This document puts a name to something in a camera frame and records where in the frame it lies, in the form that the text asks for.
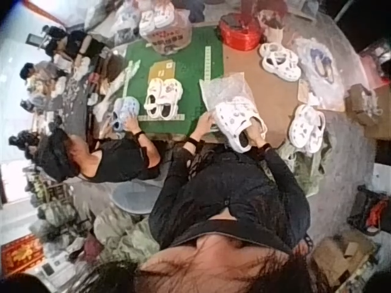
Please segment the person's hand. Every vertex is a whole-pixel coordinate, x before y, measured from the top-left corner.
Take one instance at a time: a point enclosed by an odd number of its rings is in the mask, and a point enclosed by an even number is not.
[[[205,112],[198,120],[197,127],[192,133],[191,137],[196,140],[200,140],[205,134],[210,132],[210,128],[214,123],[214,119],[211,113]]]
[[[266,141],[261,136],[262,126],[254,118],[251,118],[250,121],[251,126],[246,129],[247,138],[249,139],[250,145],[261,148],[266,144]]]
[[[139,126],[139,120],[137,120],[137,116],[130,116],[128,119],[126,119],[124,129],[125,131],[131,132],[132,134],[140,132],[141,128]]]
[[[81,58],[76,58],[76,60],[73,62],[73,66],[75,69],[79,68],[81,65]]]

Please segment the concrete floor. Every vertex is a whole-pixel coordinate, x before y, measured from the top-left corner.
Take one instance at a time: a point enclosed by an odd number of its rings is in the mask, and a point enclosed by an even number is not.
[[[229,11],[230,8],[225,4],[208,5],[205,11],[206,20],[216,21]],[[314,31],[316,27],[310,23],[303,23],[302,20],[296,24],[301,27],[308,26],[311,31]],[[336,26],[333,30],[337,32],[339,38],[343,38],[343,34]],[[343,68],[342,74],[345,76],[343,80],[346,88],[355,82],[362,81],[365,84],[365,76],[356,62],[358,56],[353,52],[346,38],[344,43],[348,45],[342,46],[340,42],[335,43],[339,45],[334,47],[331,44],[329,49],[337,60],[337,66]],[[327,129],[336,136],[337,145],[333,149],[332,160],[326,168],[326,175],[321,182],[319,194],[309,198],[312,213],[309,234],[316,243],[325,236],[347,228],[346,217],[353,205],[356,188],[359,184],[370,182],[375,161],[375,141],[364,137],[361,126],[350,121],[344,113],[325,111],[325,115]],[[88,205],[95,213],[110,204],[109,194],[115,188],[113,184],[85,182],[73,183],[72,186],[75,189],[76,205],[79,208]]]

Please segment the bag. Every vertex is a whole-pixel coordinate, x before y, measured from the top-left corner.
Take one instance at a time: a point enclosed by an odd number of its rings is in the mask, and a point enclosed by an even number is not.
[[[114,33],[114,45],[131,43],[139,38],[141,11],[137,1],[127,0],[115,14],[115,23],[111,31]]]

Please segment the white shoe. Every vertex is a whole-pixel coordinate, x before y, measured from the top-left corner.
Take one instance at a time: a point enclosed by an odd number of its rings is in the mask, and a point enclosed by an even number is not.
[[[162,92],[156,101],[161,107],[158,111],[163,120],[169,121],[178,114],[178,102],[182,99],[182,94],[182,85],[176,79],[166,79],[163,82]]]
[[[175,20],[175,7],[172,3],[155,6],[155,26],[160,29],[168,26]]]
[[[305,145],[305,150],[310,154],[317,153],[323,144],[323,134],[326,128],[326,118],[322,112],[316,111],[318,121],[311,132],[308,143]]]
[[[144,109],[147,111],[147,115],[153,119],[159,118],[161,115],[161,106],[157,105],[156,100],[160,97],[163,89],[163,80],[160,78],[151,79],[147,97],[145,99]]]
[[[286,81],[298,81],[301,77],[301,69],[285,52],[271,52],[263,58],[262,67]]]
[[[296,148],[303,148],[310,140],[314,129],[316,110],[306,104],[300,105],[289,128],[289,140]]]
[[[139,29],[140,35],[143,37],[153,32],[153,30],[155,29],[153,10],[148,10],[141,14]]]
[[[293,63],[295,64],[299,63],[299,56],[295,52],[286,49],[281,44],[264,43],[259,48],[259,54],[261,55],[262,58],[268,57],[271,53],[274,52],[285,53],[287,55],[287,58],[290,59]]]
[[[268,131],[264,121],[259,116],[254,104],[241,96],[235,97],[230,102],[222,102],[216,106],[214,119],[219,129],[228,138],[233,150],[245,153],[251,149],[245,130],[252,125],[251,118],[261,124],[261,137],[265,139]]]

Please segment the black jacket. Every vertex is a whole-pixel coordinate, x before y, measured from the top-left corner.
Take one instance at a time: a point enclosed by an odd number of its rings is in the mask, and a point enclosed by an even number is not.
[[[186,149],[174,154],[164,187],[149,218],[163,250],[218,233],[287,253],[310,226],[308,201],[287,165],[273,150],[265,154],[275,183],[246,154],[225,151],[190,181]],[[237,221],[208,220],[228,208]]]

